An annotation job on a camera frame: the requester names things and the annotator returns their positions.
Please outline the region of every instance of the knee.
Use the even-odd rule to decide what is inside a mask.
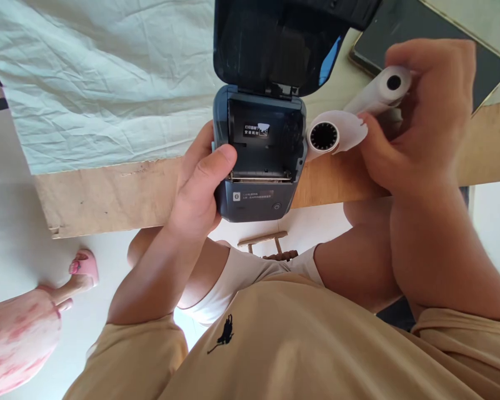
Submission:
[[[388,225],[391,216],[392,197],[347,202],[344,215],[352,226],[359,224]]]
[[[163,227],[141,229],[128,246],[128,264],[135,267]]]

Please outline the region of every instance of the beige t-shirt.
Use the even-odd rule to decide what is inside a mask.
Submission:
[[[500,399],[500,322],[428,309],[413,333],[283,274],[189,354],[172,316],[107,325],[65,399]]]

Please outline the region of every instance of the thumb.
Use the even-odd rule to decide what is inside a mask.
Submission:
[[[235,161],[235,148],[230,144],[223,144],[198,162],[191,178],[185,184],[185,192],[197,201],[213,196],[215,188],[228,176]]]
[[[367,137],[359,145],[365,162],[374,158],[393,157],[395,150],[385,137],[376,118],[369,113],[361,113],[358,117],[363,119],[368,127]]]

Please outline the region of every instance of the wooden stool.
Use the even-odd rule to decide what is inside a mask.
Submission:
[[[279,245],[279,239],[282,237],[285,237],[285,236],[287,236],[286,231],[271,233],[271,234],[268,234],[265,236],[258,236],[258,237],[254,237],[254,238],[239,242],[239,243],[237,243],[237,247],[241,248],[244,246],[248,246],[248,253],[253,254],[252,245],[257,244],[257,243],[266,242],[269,240],[274,240],[274,243],[276,244],[276,249],[278,250],[278,254],[273,254],[272,256],[265,256],[262,258],[273,259],[276,261],[289,261],[289,260],[293,259],[294,257],[298,256],[298,252],[296,250],[282,252],[282,247]]]

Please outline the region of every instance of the pink floral fabric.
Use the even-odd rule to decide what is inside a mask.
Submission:
[[[61,315],[44,290],[0,303],[0,396],[39,372],[60,333]]]

